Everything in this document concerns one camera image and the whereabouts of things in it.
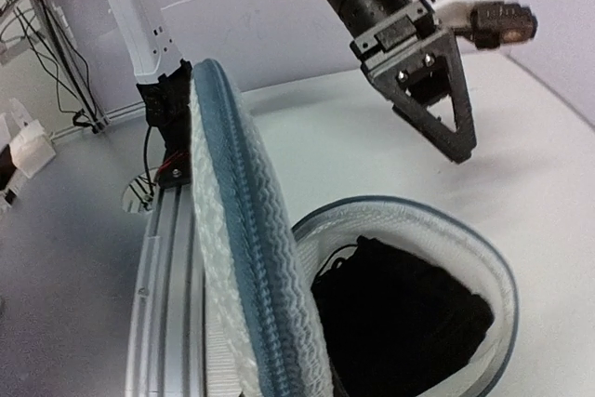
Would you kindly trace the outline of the black bra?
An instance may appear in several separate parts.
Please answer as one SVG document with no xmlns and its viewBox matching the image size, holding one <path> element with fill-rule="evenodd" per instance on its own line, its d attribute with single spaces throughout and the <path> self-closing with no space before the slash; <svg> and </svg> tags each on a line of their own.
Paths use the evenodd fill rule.
<svg viewBox="0 0 595 397">
<path fill-rule="evenodd" d="M 311 286 L 337 396 L 418 396 L 469 365 L 495 320 L 484 298 L 377 238 L 349 248 Z"/>
</svg>

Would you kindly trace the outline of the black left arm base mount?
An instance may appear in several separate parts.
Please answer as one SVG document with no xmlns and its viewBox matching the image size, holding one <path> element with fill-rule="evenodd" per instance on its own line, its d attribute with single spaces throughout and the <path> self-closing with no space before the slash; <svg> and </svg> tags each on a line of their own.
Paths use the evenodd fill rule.
<svg viewBox="0 0 595 397">
<path fill-rule="evenodd" d="M 147 124 L 159 131 L 165 144 L 164 160 L 156 173 L 161 189 L 191 181 L 191 80 L 192 65 L 181 60 L 174 72 L 160 75 L 155 84 L 137 84 Z"/>
</svg>

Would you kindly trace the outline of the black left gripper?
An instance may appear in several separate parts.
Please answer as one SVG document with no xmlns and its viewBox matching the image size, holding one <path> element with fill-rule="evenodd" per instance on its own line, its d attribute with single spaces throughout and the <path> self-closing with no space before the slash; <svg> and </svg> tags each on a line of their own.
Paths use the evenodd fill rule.
<svg viewBox="0 0 595 397">
<path fill-rule="evenodd" d="M 456 38 L 424 0 L 326 0 L 346 26 L 368 82 L 456 164 L 477 145 Z"/>
</svg>

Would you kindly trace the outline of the aluminium table front rail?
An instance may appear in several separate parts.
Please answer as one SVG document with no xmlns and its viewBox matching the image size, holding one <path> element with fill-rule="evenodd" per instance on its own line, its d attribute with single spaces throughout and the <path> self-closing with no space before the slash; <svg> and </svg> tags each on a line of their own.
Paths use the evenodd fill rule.
<svg viewBox="0 0 595 397">
<path fill-rule="evenodd" d="M 127 396 L 206 394 L 204 262 L 190 186 L 158 192 L 140 255 Z"/>
</svg>

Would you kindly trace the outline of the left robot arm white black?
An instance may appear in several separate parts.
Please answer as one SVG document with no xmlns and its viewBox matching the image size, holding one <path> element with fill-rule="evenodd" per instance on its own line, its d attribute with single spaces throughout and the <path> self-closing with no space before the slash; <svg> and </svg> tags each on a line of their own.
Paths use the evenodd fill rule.
<svg viewBox="0 0 595 397">
<path fill-rule="evenodd" d="M 467 161 L 477 140 L 455 33 L 423 0 L 326 0 L 351 35 L 368 83 L 449 160 Z M 174 152 L 189 146 L 192 68 L 153 0 L 108 0 L 133 64 L 147 121 Z"/>
</svg>

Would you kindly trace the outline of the white mesh laundry bag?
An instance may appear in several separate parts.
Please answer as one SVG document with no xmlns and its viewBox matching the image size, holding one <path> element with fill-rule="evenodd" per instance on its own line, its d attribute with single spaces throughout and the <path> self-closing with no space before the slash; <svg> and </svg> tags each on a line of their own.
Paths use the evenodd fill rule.
<svg viewBox="0 0 595 397">
<path fill-rule="evenodd" d="M 519 326 L 518 289 L 501 254 L 457 219 L 400 197 L 349 197 L 291 223 L 264 142 L 221 65 L 197 63 L 190 89 L 196 241 L 208 307 L 242 394 L 340 392 L 311 286 L 331 244 L 358 232 L 444 268 L 487 302 L 495 319 L 485 338 L 468 364 L 429 393 L 489 394 L 508 366 Z"/>
</svg>

